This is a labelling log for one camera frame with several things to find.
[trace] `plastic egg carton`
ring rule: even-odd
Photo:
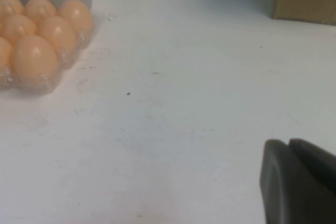
[[[12,15],[16,14],[14,8],[11,7],[10,3],[0,3],[0,17],[2,13],[5,13],[7,15],[6,19],[10,17],[13,18]],[[1,59],[2,43],[0,43],[0,87],[2,89],[18,88],[40,94],[50,93],[54,91],[55,88],[60,84],[62,74],[65,72],[65,70],[71,68],[75,64],[75,62],[80,57],[82,50],[89,45],[92,38],[96,35],[98,29],[105,19],[104,13],[91,12],[91,15],[93,18],[93,28],[90,30],[89,33],[85,30],[81,30],[80,28],[77,29],[72,26],[76,34],[76,46],[70,51],[66,50],[62,46],[55,47],[54,44],[52,45],[52,41],[50,42],[50,39],[46,38],[46,36],[44,35],[41,35],[40,29],[47,17],[39,16],[41,17],[41,20],[39,24],[37,24],[37,31],[27,32],[26,30],[28,29],[25,30],[22,23],[14,22],[13,26],[15,30],[15,36],[17,37],[17,42],[11,42],[13,49],[11,52],[9,64],[7,65],[3,64],[4,59]],[[2,29],[4,29],[4,26],[6,26],[6,20],[2,23]],[[27,67],[25,64],[32,64],[32,61],[26,62],[26,58],[24,57],[25,52],[30,50],[27,50],[25,47],[29,47],[32,41],[42,41],[46,45],[46,48],[53,48],[54,52],[44,51],[48,52],[46,53],[47,55],[39,56],[41,58],[36,62],[36,68],[40,69],[39,64],[44,63],[44,57],[49,57],[49,54],[56,54],[58,59],[57,66],[52,71],[45,71],[44,73],[39,73],[35,75],[23,74],[25,73],[25,68]],[[35,65],[31,65],[31,68],[31,72],[34,72],[36,70],[34,69]]]

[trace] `white table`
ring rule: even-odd
[[[265,140],[336,153],[336,27],[267,3],[94,0],[55,92],[0,92],[0,223],[265,223]]]

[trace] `brown egg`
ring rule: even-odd
[[[20,83],[46,85],[54,81],[59,59],[48,41],[27,35],[15,45],[12,64]]]
[[[4,38],[0,37],[0,85],[7,83],[7,78],[12,71],[13,46]]]
[[[37,26],[29,18],[23,15],[12,15],[6,18],[2,26],[2,36],[12,45],[25,35],[37,33]]]
[[[12,14],[22,14],[23,4],[19,0],[0,0],[0,21]]]
[[[49,41],[56,51],[72,52],[77,45],[76,34],[72,26],[58,16],[47,18],[41,22],[39,36]]]
[[[58,16],[69,21],[76,34],[85,32],[89,35],[93,30],[93,17],[90,9],[79,0],[67,0],[58,10]]]
[[[24,14],[36,25],[48,17],[55,16],[56,12],[56,8],[48,0],[29,0],[24,10]]]

